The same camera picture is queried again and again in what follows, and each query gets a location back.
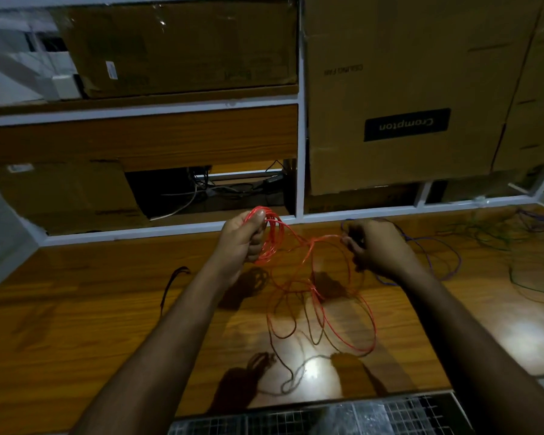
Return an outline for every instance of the wooden drawer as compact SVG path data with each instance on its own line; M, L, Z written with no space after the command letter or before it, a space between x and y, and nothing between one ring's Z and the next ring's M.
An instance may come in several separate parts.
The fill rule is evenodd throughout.
M0 165L120 160L126 171L295 158L298 106L0 127Z

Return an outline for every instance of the sticker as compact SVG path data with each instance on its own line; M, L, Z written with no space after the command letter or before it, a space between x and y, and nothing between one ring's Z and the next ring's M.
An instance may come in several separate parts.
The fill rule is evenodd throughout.
M34 166L32 166L30 163L22 163L21 165L8 165L6 168L9 172L12 172L12 174L16 172L28 172L34 170Z
M441 108L367 119L364 141L447 131L450 116L450 108Z
M109 73L109 78L111 79L119 79L117 77L117 70L115 68L115 63L113 61L105 61L105 64L107 65L107 73Z

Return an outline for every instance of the hand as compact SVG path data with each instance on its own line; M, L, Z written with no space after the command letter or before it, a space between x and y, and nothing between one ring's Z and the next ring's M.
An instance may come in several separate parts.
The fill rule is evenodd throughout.
M244 223L249 213L243 212L225 222L218 245L206 263L223 282L224 291L238 280L244 263L253 263L262 251L265 213L258 211Z
M424 268L388 221L352 221L345 225L342 243L353 252L357 271L371 270L395 282Z

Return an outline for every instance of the coiled red wire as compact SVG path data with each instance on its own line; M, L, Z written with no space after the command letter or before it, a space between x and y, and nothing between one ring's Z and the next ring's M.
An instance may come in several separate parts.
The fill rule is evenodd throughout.
M297 297L300 299L300 301L302 301L304 303L304 301L305 301L304 300L304 294L310 293L310 296L312 298L312 306L314 307L314 313L315 313L316 319L319 322L319 325L321 327L321 334L319 336L319 339L317 341L315 341L312 338L312 331L311 331L311 328L310 328L310 321L308 319L308 315L306 314L306 308L305 308L305 315L306 315L306 319L308 321L310 339L311 339L312 344L318 345L320 343L321 339L322 339L322 336L325 335L326 338L328 339L328 342L336 350L338 350L333 345L333 343L330 341L330 338L326 334L325 326L327 325L332 330L333 334L342 343L347 345L349 348L351 348L351 349L353 349L355 351L358 351L360 353L360 354L358 354L359 356L364 356L364 355L369 354L372 350L375 349L375 345L377 344L377 325L375 323L375 319L373 317L371 308L369 307L369 304L367 303L367 301L362 297L362 295L359 293L358 290L352 289L350 287L350 285L351 285L351 269L350 269L350 263L348 262L348 258L345 255L344 250L338 244L335 244L334 242L329 241L331 238L336 238L337 240L340 240L340 238L341 238L340 235L334 235L334 234L333 235L323 235L323 236L318 237L318 238L311 238L311 239L307 240L303 236L301 236L298 233L294 232L293 229L289 225L282 222L280 217L274 211L272 211L270 208L267 208L265 206L258 206L258 207L255 207L253 210L251 210L250 213L247 215L244 222L246 222L248 219L253 217L254 214L256 214L260 210L264 211L264 213L266 214L264 220L269 225L270 230L269 230L269 233L268 233L268 236L267 236L266 240L264 241L264 245L262 247L261 254L260 254L258 260L256 261L256 264L265 264L265 263L268 263L272 259L272 257L280 249L280 246L283 243L285 229L288 229L288 231L298 241L298 245L295 248L286 250L286 253L290 253L293 250L296 250L298 248L307 248L307 252L305 254L304 259L297 266L297 268L296 268L295 272L292 274L292 276L290 278L288 278L285 282L283 282L283 283L276 282L276 280L273 277L273 267L270 269L270 279L271 279L271 281L272 281L272 283L273 283L273 285L275 287L274 292L271 294L270 298L268 299L268 303L267 303L267 307L266 307L266 321L267 321L267 324L268 324L268 333L270 334L270 344L272 346L272 349L273 349L276 357L280 361L280 363L282 363L282 365L284 367L286 367L286 369L288 369L290 371L290 373L292 375L292 379L294 377L294 373L292 372L290 367L288 367L283 362L283 360L279 357L278 352L274 348L274 343L273 343L273 340L272 340L272 335L276 336L276 338L278 338L278 339L287 339L296 332L296 316L295 316L294 312L292 311L292 309L290 307L290 303L288 302L288 296L290 294L297 295ZM346 265L347 265L347 270L348 270L348 284L345 287L346 292L347 292L347 294L349 296L351 296L352 298L357 299L358 301L360 301L360 303L364 307L366 307L365 311L367 312L367 314L368 314L368 316L369 316L369 318L371 320L371 324L372 324L372 328L373 328L372 343L371 343L370 346L368 346L366 348L355 347L354 345L352 345L352 344L348 343L346 340L344 340L335 331L334 327L332 326L331 322L329 321L328 317L326 316L326 311L325 311L324 307L322 306L322 301L325 300L325 298L322 296L322 294L319 293L319 291L316 288L316 285L315 285L315 282L314 282L314 263L312 262L312 255L313 255L314 247L315 247L316 244L318 244L320 242L330 244L330 245L338 248L341 251L341 253L342 253L342 255L343 255L344 259L345 259L345 262L346 262ZM310 259L310 267L311 267L311 275L312 275L311 278L307 278L307 279L297 278L297 273L299 272L299 270L305 265L305 263L309 259ZM293 289L292 285L294 285L294 284L304 285L305 289L300 289L300 290ZM274 306L274 308L271 308L271 306L273 304L273 299L276 297L278 292L281 292L281 296L278 299L278 301L277 301L276 305ZM280 303L283 300L285 300L286 305L287 305L287 307L288 307L288 309L290 311L292 320L294 321L293 329L290 331L290 333L288 333L287 335L284 335L284 336L279 335L279 334L276 333L276 331L274 330L274 325L272 323L272 315L276 312L276 309L279 307Z

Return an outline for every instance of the forearm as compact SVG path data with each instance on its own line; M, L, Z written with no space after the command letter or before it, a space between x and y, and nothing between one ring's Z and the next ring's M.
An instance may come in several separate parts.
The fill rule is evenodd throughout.
M428 271L398 282L476 431L544 433L544 389L536 380Z
M221 284L208 266L90 404L73 434L167 432L209 327Z

